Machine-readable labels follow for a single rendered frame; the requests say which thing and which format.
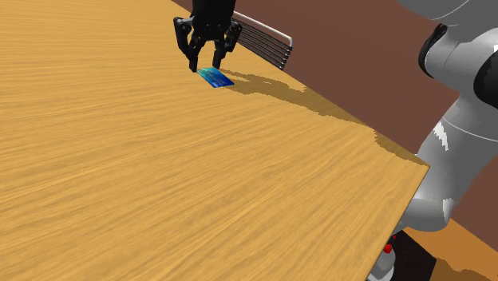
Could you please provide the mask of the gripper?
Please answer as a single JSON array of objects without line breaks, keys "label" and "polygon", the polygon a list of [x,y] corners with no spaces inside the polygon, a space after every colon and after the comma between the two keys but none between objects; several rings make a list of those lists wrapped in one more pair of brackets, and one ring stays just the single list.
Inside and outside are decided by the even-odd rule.
[{"label": "gripper", "polygon": [[[215,40],[212,66],[219,69],[226,53],[232,52],[243,27],[231,22],[236,0],[192,0],[192,18],[173,18],[177,45],[189,60],[189,69],[197,71],[198,56],[206,41]],[[188,35],[193,33],[191,41]]]}]

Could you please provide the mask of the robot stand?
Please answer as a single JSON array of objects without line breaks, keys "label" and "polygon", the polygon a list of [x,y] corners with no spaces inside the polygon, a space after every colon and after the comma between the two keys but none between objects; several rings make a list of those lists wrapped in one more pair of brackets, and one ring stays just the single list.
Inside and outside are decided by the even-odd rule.
[{"label": "robot stand", "polygon": [[392,243],[396,255],[391,281],[429,281],[437,259],[404,231]]}]

